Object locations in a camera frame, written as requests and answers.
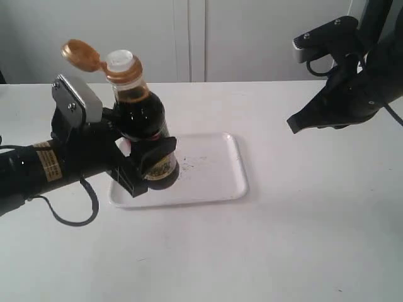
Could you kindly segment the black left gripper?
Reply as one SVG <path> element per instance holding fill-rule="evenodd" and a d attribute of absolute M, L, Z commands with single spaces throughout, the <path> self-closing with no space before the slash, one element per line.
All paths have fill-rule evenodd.
<path fill-rule="evenodd" d="M 101 122 L 80 128 L 70 126 L 55 109 L 51 126 L 52 147 L 62 171 L 56 188 L 105 172 L 135 198 L 148 191 L 145 179 L 159 181 L 175 170 L 175 137 L 135 143 L 124 155 L 115 143 L 122 132 L 120 114 L 114 109 L 104 107 Z"/>

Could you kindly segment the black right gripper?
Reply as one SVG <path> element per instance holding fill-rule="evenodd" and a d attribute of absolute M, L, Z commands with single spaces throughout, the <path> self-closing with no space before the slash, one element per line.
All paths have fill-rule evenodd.
<path fill-rule="evenodd" d="M 287 119 L 293 134 L 308 128 L 345 128 L 364 123 L 381 109 L 394 110 L 394 52 L 372 50 L 365 59 L 348 54 L 329 76 L 325 87 Z"/>

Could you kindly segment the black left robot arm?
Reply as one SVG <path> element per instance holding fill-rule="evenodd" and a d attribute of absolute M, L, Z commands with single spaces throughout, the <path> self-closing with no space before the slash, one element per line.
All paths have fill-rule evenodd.
<path fill-rule="evenodd" d="M 121 134 L 114 124 L 98 123 L 74 128 L 56 109 L 51 140 L 29 145 L 1 146 L 1 214 L 18 209 L 29 199 L 80 182 L 92 205 L 92 222 L 99 211 L 98 197 L 87 178 L 107 173 L 131 197 L 149 190 L 146 174 L 152 166 L 175 151 L 175 137 L 134 142 L 128 156 L 116 145 Z"/>

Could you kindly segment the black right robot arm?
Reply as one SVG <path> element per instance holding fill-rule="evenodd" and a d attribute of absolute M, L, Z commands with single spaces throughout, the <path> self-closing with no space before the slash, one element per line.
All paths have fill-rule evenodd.
<path fill-rule="evenodd" d="M 308 128 L 345 128 L 364 123 L 385 108 L 399 123 L 390 103 L 402 96 L 402 43 L 392 36 L 364 49 L 355 25 L 335 20 L 294 39 L 308 51 L 306 67 L 330 55 L 336 65 L 323 75 L 324 87 L 287 120 L 293 133 Z"/>

